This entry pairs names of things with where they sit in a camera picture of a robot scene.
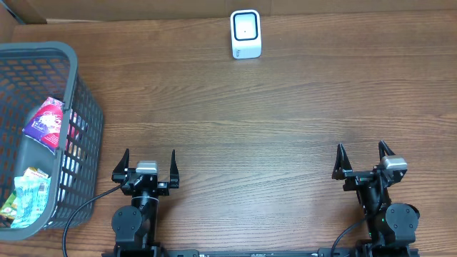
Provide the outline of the green juice carton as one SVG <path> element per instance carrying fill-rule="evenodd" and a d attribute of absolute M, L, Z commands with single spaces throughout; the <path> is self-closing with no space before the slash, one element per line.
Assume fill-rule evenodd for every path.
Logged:
<path fill-rule="evenodd" d="M 49 177 L 49 175 L 47 173 L 43 172 L 39 168 L 33 168 L 33 167 L 27 168 L 24 171 L 22 176 L 48 176 Z M 14 185 L 13 192 L 10 194 L 10 196 L 7 198 L 6 202 L 1 207 L 1 216 L 3 218 L 7 218 L 9 220 L 12 220 L 12 223 L 13 223 L 13 221 L 15 219 L 15 216 L 16 216 L 16 213 L 17 213 L 17 210 L 16 210 L 17 209 L 17 203 L 16 202 L 17 202 L 17 200 L 16 200 L 16 189 L 15 189 L 15 185 Z"/>

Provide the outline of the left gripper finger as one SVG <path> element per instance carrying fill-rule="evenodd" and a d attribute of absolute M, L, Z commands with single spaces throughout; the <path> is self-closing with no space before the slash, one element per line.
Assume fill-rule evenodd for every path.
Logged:
<path fill-rule="evenodd" d="M 173 150 L 171 154 L 171 165 L 170 165 L 170 182 L 178 183 L 179 182 L 179 170 L 176 164 L 176 151 Z"/>
<path fill-rule="evenodd" d="M 127 148 L 119 161 L 116 165 L 115 169 L 113 170 L 113 174 L 124 174 L 125 169 L 129 167 L 129 149 Z"/>

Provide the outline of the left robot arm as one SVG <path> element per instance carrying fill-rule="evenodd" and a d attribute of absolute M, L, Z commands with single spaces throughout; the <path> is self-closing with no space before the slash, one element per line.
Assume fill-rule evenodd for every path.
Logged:
<path fill-rule="evenodd" d="M 171 154 L 168 181 L 159 180 L 155 161 L 139 161 L 135 167 L 130 167 L 128 149 L 113 170 L 111 179 L 120 185 L 125 196 L 131 197 L 131 203 L 119 208 L 111 220 L 115 233 L 114 255 L 167 256 L 166 249 L 156 241 L 156 225 L 159 198 L 169 196 L 170 190 L 179 188 L 176 152 Z"/>

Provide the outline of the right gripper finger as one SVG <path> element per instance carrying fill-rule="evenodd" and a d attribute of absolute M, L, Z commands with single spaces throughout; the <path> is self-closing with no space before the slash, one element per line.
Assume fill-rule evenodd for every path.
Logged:
<path fill-rule="evenodd" d="M 350 173 L 352 172 L 352 166 L 348 159 L 346 150 L 342 143 L 337 146 L 336 161 L 333 167 L 333 173 Z"/>
<path fill-rule="evenodd" d="M 382 160 L 385 156 L 394 156 L 395 153 L 388 147 L 384 140 L 378 142 L 379 159 Z"/>

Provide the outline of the teal wet wipes pack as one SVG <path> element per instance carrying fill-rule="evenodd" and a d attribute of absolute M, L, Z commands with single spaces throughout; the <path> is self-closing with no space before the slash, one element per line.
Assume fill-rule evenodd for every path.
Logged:
<path fill-rule="evenodd" d="M 14 178 L 17 213 L 11 228 L 26 228 L 38 220 L 48 203 L 50 182 L 48 176 Z"/>

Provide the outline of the purple red pad package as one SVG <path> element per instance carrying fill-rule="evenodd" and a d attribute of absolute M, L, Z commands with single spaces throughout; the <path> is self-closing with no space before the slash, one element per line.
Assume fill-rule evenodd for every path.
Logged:
<path fill-rule="evenodd" d="M 64 117 L 63 105 L 62 101 L 48 97 L 22 129 L 23 134 L 55 153 Z"/>

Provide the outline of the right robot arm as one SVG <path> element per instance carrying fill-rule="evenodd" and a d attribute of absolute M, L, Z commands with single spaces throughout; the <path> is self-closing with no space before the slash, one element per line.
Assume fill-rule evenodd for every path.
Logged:
<path fill-rule="evenodd" d="M 381 140 L 379 163 L 367 171 L 354 171 L 342 143 L 337 146 L 332 179 L 344 182 L 344 191 L 356 192 L 363 218 L 346 228 L 333 242 L 330 256 L 418 256 L 410 248 L 416 241 L 419 210 L 407 203 L 394 203 L 388 188 L 401 182 L 408 170 L 406 160 L 395 154 Z M 353 229 L 366 224 L 369 238 L 359 240 L 353 248 L 342 249 L 338 243 Z"/>

